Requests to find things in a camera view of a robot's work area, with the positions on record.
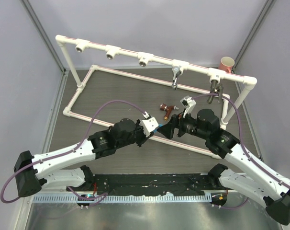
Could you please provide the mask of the white PVC pipe frame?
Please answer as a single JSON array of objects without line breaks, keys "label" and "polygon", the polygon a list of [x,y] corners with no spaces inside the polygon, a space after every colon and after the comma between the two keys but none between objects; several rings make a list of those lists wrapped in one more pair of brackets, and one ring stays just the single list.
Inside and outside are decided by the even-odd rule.
[{"label": "white PVC pipe frame", "polygon": [[[133,78],[133,79],[137,79],[137,80],[141,80],[141,81],[147,81],[147,82],[160,84],[160,85],[165,85],[165,86],[169,86],[169,87],[171,87],[172,82],[158,80],[158,79],[145,77],[145,76],[141,76],[141,75],[135,75],[135,74],[131,74],[128,72],[122,72],[119,70],[109,69],[109,68],[105,68],[105,67],[101,67],[101,66],[97,66],[97,65],[92,65],[90,67],[88,73],[86,74],[84,80],[80,80],[80,78],[76,72],[75,66],[72,62],[72,59],[67,51],[66,44],[74,45],[75,49],[80,53],[84,52],[85,49],[88,49],[88,48],[102,50],[106,53],[106,57],[109,60],[113,59],[116,55],[134,57],[134,58],[138,59],[139,64],[142,67],[147,66],[149,62],[164,64],[164,65],[170,66],[172,68],[175,66],[178,66],[178,67],[180,67],[181,75],[186,70],[194,71],[197,73],[202,73],[202,74],[205,74],[209,77],[210,84],[211,84],[212,80],[217,80],[219,83],[221,83],[221,80],[230,80],[230,81],[242,83],[244,85],[244,89],[239,94],[238,98],[236,99],[236,101],[231,109],[228,109],[229,103],[226,101],[226,99],[223,99],[222,118],[220,121],[220,125],[221,125],[222,129],[226,129],[230,118],[234,115],[235,108],[238,108],[242,104],[244,99],[247,97],[247,95],[250,93],[250,91],[252,89],[254,89],[254,87],[257,83],[257,79],[255,77],[241,76],[241,75],[236,75],[236,74],[232,74],[232,73],[226,73],[225,71],[220,70],[220,69],[201,67],[201,66],[190,64],[188,62],[181,61],[181,60],[158,57],[154,54],[131,51],[131,50],[117,47],[117,46],[102,45],[102,44],[94,43],[94,42],[84,40],[84,39],[79,39],[79,38],[75,39],[75,38],[70,38],[70,37],[66,37],[63,35],[57,35],[56,42],[59,45],[59,47],[61,48],[61,51],[65,57],[65,60],[68,64],[68,66],[71,70],[71,73],[75,79],[75,82],[77,84],[77,90],[76,90],[75,94],[73,95],[72,99],[70,100],[70,102],[68,103],[68,105],[64,108],[63,115],[71,116],[71,117],[74,117],[74,118],[77,118],[80,120],[84,120],[84,121],[88,121],[88,122],[91,121],[90,117],[76,114],[76,113],[72,112],[71,109],[72,109],[74,103],[76,102],[77,98],[80,96],[80,94],[85,89],[86,84],[87,84],[88,80],[90,79],[91,75],[95,71],[104,71],[104,72],[111,73],[111,74],[116,74],[116,75],[120,75],[120,76],[124,76],[124,77],[129,77],[129,78]],[[195,87],[181,85],[181,84],[178,84],[177,89],[183,89],[183,90],[187,90],[190,92],[196,92],[196,93],[199,93],[201,95],[205,95],[208,93],[208,90],[198,89]]]}]

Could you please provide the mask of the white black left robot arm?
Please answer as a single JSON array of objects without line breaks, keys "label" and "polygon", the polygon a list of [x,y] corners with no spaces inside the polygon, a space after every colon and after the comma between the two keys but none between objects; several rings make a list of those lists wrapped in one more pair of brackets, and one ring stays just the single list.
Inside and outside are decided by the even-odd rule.
[{"label": "white black left robot arm", "polygon": [[159,124],[154,117],[145,120],[123,118],[108,129],[89,136],[83,142],[44,154],[22,152],[13,168],[19,197],[28,197],[42,189],[74,187],[89,191],[94,185],[91,170],[82,166],[67,170],[76,163],[110,156],[128,145],[144,144]]}]

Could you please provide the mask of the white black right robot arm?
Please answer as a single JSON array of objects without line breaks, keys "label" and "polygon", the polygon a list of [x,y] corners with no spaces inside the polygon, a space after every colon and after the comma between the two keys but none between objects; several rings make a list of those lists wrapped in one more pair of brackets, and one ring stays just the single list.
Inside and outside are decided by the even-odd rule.
[{"label": "white black right robot arm", "polygon": [[198,111],[197,117],[180,113],[159,127],[158,132],[172,139],[184,134],[205,140],[213,154],[235,165],[247,176],[217,164],[208,172],[208,184],[213,189],[230,188],[259,203],[267,214],[282,225],[290,224],[290,179],[282,176],[250,153],[243,142],[220,127],[219,118],[210,109]]}]

